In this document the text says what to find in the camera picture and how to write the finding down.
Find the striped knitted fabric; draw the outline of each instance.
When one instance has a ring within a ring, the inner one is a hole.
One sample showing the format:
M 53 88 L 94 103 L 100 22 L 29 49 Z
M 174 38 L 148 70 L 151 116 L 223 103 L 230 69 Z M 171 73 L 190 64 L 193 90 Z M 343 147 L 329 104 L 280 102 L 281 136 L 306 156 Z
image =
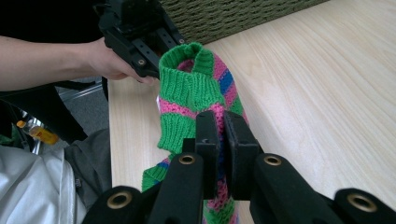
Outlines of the striped knitted fabric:
M 161 182 L 170 160 L 181 152 L 183 139 L 195 137 L 197 114 L 214 111 L 220 142 L 224 134 L 224 110 L 246 118 L 227 66 L 199 43 L 177 46 L 165 53 L 160 60 L 160 76 L 162 136 L 158 147 L 171 155 L 143 173 L 142 190 Z M 235 202 L 227 197 L 222 159 L 220 153 L 218 197 L 204 202 L 204 223 L 237 223 Z

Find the bottle cap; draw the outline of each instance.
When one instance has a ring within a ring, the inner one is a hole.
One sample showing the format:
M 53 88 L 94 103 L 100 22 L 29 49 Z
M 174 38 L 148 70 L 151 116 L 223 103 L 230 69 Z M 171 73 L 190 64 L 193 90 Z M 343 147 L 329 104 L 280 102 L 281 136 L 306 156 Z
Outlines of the bottle cap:
M 23 121 L 23 120 L 20 120 L 20 121 L 17 122 L 17 126 L 20 127 L 20 128 L 23 128 L 25 125 L 26 125 L 26 122 Z

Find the gray fabric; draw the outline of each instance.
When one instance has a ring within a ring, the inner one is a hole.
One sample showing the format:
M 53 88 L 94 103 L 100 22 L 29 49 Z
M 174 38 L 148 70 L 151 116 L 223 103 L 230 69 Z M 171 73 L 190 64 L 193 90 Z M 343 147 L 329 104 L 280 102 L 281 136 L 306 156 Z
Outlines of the gray fabric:
M 64 157 L 73 168 L 81 185 L 77 193 L 87 207 L 111 189 L 111 158 L 109 129 L 97 131 L 84 141 L 76 141 L 64 149 Z

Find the light wood tabletop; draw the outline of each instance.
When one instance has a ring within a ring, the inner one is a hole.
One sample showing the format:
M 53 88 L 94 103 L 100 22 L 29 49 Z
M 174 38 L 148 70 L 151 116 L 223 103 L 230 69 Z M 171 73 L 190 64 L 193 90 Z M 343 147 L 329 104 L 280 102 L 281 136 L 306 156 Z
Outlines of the light wood tabletop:
M 357 188 L 396 209 L 396 2 L 331 0 L 205 45 L 233 74 L 263 150 L 333 198 Z M 157 148 L 159 84 L 109 82 L 113 186 L 141 189 Z M 242 203 L 241 223 L 251 223 Z

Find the yellow bottle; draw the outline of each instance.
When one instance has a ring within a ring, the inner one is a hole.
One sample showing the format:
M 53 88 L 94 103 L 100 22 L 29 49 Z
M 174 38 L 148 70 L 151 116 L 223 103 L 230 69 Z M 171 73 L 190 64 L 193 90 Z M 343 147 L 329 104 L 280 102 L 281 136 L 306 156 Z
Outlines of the yellow bottle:
M 33 122 L 25 122 L 20 120 L 17 122 L 17 126 L 23 129 L 23 131 L 35 139 L 40 140 L 43 143 L 53 145 L 58 142 L 59 137 L 55 133 L 48 131 L 47 129 L 34 124 Z

